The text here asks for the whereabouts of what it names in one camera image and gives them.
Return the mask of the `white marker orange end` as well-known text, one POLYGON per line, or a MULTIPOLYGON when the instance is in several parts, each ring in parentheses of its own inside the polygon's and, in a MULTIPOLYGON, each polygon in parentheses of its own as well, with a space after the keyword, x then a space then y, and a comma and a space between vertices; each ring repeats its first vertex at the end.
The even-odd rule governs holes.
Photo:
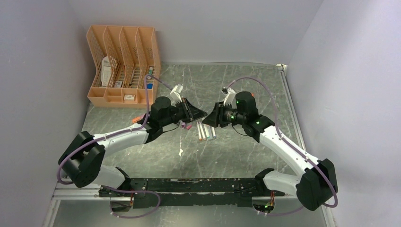
POLYGON ((203 137, 202 137, 202 133, 201 133, 201 127, 199 125, 199 122, 196 122, 196 126, 197 126, 199 141, 203 141, 203 137))

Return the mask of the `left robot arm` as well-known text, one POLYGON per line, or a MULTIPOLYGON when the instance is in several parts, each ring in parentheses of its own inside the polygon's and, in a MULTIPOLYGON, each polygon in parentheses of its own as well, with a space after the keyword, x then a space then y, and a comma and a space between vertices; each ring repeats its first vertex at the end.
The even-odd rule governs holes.
POLYGON ((154 141, 163 134, 165 126, 191 123, 205 116, 205 111, 193 106, 186 98, 172 105, 168 97, 158 97, 143 118, 129 127, 96 135, 87 131, 79 133, 58 161, 57 179, 67 185, 61 179, 63 171, 70 178, 70 184, 78 188, 95 183, 111 187, 120 197, 126 196, 131 190, 130 178, 120 168, 103 165, 103 159, 126 148, 154 141))

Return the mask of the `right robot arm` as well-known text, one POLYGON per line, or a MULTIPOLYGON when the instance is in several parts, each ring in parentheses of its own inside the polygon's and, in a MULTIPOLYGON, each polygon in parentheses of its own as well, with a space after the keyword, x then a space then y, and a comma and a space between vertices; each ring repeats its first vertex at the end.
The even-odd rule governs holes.
POLYGON ((242 126, 247 136, 271 149, 295 172, 289 175, 272 168, 263 170, 255 177, 259 195, 283 192, 296 196, 304 208, 314 211, 338 192, 334 164, 314 157, 289 141, 274 121, 259 113, 250 92, 227 93, 202 122, 214 128, 230 124, 242 126))

